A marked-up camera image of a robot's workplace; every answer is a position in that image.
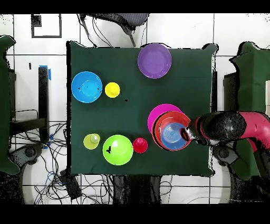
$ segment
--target purple bowl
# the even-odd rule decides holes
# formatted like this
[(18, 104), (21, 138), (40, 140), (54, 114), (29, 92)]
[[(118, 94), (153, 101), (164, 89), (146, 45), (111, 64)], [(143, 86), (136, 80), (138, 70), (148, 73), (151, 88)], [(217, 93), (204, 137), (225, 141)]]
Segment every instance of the purple bowl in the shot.
[(146, 77), (163, 77), (171, 67), (171, 54), (162, 44), (149, 44), (139, 53), (138, 66)]

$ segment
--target black chair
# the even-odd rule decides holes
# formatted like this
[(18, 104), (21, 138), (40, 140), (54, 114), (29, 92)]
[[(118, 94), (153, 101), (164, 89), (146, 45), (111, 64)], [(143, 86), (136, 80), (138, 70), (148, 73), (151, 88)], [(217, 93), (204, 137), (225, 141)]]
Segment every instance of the black chair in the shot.
[(137, 26), (141, 26), (147, 21), (149, 13), (80, 14), (81, 23), (84, 27), (84, 30), (88, 38), (90, 39), (89, 32), (84, 21), (86, 16), (91, 16), (93, 18), (100, 18), (101, 20), (107, 20), (110, 22), (117, 23), (118, 25), (121, 26), (124, 33), (130, 37), (133, 46), (136, 47), (136, 44), (132, 37), (132, 31), (135, 31)]

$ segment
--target chair wheel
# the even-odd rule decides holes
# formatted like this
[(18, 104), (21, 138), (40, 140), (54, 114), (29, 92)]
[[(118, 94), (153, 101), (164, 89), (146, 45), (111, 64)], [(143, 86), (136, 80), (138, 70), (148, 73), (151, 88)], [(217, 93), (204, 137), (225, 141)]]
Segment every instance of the chair wheel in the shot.
[(220, 166), (226, 166), (226, 163), (224, 163), (223, 161), (218, 161), (218, 164), (220, 165)]
[(29, 165), (34, 165), (37, 162), (37, 158), (28, 162)]

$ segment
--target pink plate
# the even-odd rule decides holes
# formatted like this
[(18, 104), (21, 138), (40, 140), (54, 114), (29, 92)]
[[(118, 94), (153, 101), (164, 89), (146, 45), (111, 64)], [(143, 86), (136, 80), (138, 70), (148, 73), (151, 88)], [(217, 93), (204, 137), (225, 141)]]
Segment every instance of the pink plate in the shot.
[(154, 121), (157, 119), (157, 117), (165, 112), (168, 112), (168, 111), (176, 111), (176, 112), (181, 112), (183, 114), (183, 112), (175, 105), (172, 105), (172, 104), (158, 105), (157, 107), (155, 107), (151, 111), (151, 113), (148, 116), (147, 125), (148, 125), (148, 130), (150, 133), (151, 133), (152, 125), (153, 125)]

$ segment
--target yellow cup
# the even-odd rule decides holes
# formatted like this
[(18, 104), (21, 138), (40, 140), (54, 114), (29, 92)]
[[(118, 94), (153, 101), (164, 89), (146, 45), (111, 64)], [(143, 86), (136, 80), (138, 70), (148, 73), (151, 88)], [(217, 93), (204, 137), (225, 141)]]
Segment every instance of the yellow cup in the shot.
[(96, 133), (89, 134), (84, 138), (83, 144), (85, 148), (88, 148), (89, 150), (93, 150), (97, 148), (97, 146), (99, 145), (99, 141), (100, 141), (100, 136), (98, 134)]
[(105, 94), (110, 98), (115, 98), (120, 93), (120, 87), (115, 82), (110, 82), (105, 86)]

